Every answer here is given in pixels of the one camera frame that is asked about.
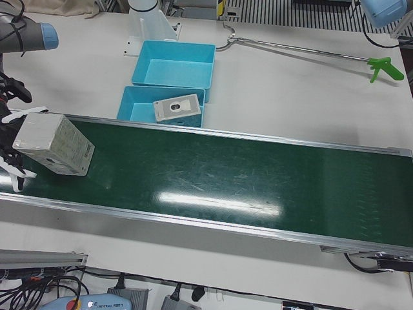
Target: metal rod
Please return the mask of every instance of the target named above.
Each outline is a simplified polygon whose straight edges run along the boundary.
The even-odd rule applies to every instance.
[[[292,46],[292,45],[284,45],[284,44],[279,44],[279,43],[271,43],[271,42],[265,42],[265,41],[246,39],[244,37],[233,37],[231,40],[233,40],[233,42],[235,43],[241,43],[241,44],[251,43],[254,45],[261,45],[265,47],[275,47],[275,48],[280,48],[284,50],[293,50],[296,52],[302,52],[302,53],[307,53],[307,54],[316,54],[316,55],[322,55],[322,56],[334,57],[334,58],[344,58],[344,59],[349,59],[349,60],[354,60],[354,61],[362,61],[365,63],[368,62],[368,58],[325,52],[323,50],[313,50],[311,48],[304,48],[304,47],[298,47],[298,46]]]
[[[232,28],[231,26],[226,25],[225,23],[223,23],[223,27],[225,29],[231,31],[231,34],[228,37],[226,45],[216,48],[216,50],[218,52],[222,52],[222,51],[228,49],[234,43],[238,43],[238,44],[250,43],[252,45],[260,45],[260,46],[264,46],[264,47],[275,47],[275,48],[281,48],[281,49],[284,49],[284,50],[293,50],[295,52],[302,52],[302,53],[307,53],[307,54],[316,54],[316,55],[322,55],[322,56],[327,56],[327,57],[349,59],[349,60],[354,60],[354,61],[362,61],[364,63],[367,63],[369,61],[368,58],[362,58],[362,57],[356,57],[356,56],[350,56],[350,55],[344,55],[344,54],[325,52],[323,50],[313,50],[311,48],[304,48],[304,47],[298,47],[298,46],[292,46],[292,45],[284,45],[284,44],[279,44],[279,43],[272,43],[272,42],[265,42],[265,41],[247,39],[245,37],[236,37],[234,28]]]

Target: white cloth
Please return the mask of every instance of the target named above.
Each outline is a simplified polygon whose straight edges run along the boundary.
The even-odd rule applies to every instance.
[[[73,16],[88,14],[93,17],[99,13],[95,0],[23,0],[25,12],[43,13],[51,15]],[[11,0],[16,8],[21,4],[18,0]]]

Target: cardboard box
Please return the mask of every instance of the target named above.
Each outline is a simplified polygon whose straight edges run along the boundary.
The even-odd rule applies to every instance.
[[[62,114],[29,113],[13,148],[57,174],[85,176],[94,145]]]

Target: blue device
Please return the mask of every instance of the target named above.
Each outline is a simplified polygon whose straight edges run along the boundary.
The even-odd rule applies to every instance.
[[[413,0],[361,0],[361,6],[370,23],[381,28],[413,9]]]
[[[40,310],[72,310],[76,297],[62,297],[42,306]],[[113,294],[95,294],[80,296],[74,310],[132,310],[132,303],[126,298]]]

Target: conveyor belt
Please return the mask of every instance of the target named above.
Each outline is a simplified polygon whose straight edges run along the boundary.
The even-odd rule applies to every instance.
[[[19,194],[2,181],[0,200],[413,254],[413,162],[396,150],[72,121],[96,146],[88,175],[25,158],[37,178]]]

